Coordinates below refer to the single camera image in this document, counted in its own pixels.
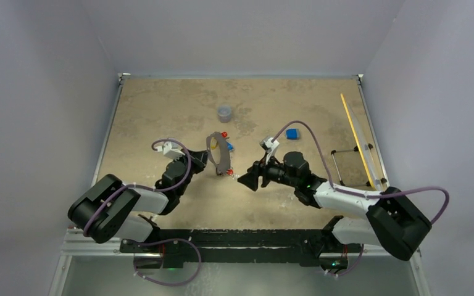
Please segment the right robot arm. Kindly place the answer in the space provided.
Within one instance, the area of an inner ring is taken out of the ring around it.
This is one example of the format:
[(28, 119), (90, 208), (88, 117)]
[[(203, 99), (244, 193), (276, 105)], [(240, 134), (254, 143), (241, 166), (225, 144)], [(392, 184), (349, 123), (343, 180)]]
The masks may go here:
[(344, 244), (378, 245), (407, 261), (432, 229), (431, 221), (399, 189), (380, 192), (332, 186), (311, 172), (301, 152), (288, 152), (282, 161), (263, 157), (237, 181), (252, 191), (271, 182), (289, 186), (306, 206), (349, 214), (322, 234), (323, 246), (331, 251)]

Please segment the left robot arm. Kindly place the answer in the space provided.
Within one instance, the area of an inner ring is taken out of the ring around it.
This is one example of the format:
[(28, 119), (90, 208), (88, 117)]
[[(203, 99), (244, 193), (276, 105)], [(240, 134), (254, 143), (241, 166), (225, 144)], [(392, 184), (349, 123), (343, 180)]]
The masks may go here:
[(186, 155), (171, 161), (155, 183), (155, 192), (146, 186), (126, 188), (113, 174), (103, 176), (70, 206), (69, 220), (98, 244), (117, 237), (135, 241), (144, 252), (154, 251), (159, 246), (159, 235), (153, 231), (157, 225), (149, 218), (131, 217), (130, 213), (167, 215), (174, 210), (193, 176), (207, 165), (207, 150), (189, 154), (191, 168)]

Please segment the metal key organizer plate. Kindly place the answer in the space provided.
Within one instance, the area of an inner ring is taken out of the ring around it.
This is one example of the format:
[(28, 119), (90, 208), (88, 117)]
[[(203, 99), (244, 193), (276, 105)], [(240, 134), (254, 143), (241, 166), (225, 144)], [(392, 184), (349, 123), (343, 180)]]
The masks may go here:
[[(219, 148), (219, 162), (213, 158), (211, 141), (215, 140)], [(206, 138), (206, 148), (208, 152), (208, 160), (214, 165), (217, 175), (224, 175), (231, 168), (230, 150), (228, 149), (226, 139), (218, 131), (213, 132)]]

